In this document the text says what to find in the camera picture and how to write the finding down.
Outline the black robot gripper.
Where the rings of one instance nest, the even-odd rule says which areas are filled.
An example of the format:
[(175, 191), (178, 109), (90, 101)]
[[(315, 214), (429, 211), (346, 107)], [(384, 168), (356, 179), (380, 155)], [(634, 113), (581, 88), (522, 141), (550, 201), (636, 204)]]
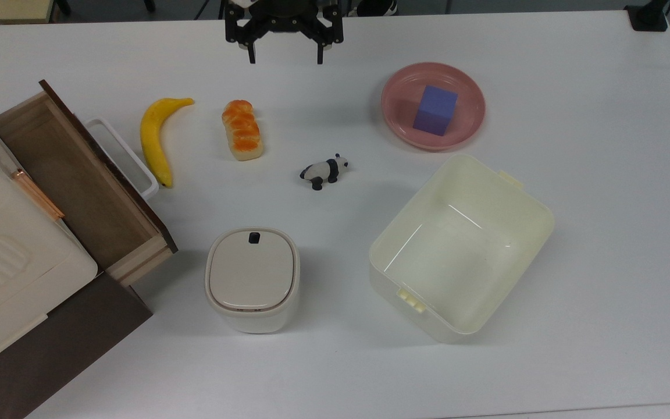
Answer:
[(250, 19), (240, 6), (225, 6), (226, 40), (244, 47), (251, 64), (256, 63), (255, 42), (268, 31), (302, 32), (318, 48), (317, 63), (323, 64), (324, 51), (344, 40), (343, 14), (340, 6), (318, 6), (317, 1), (252, 1)]

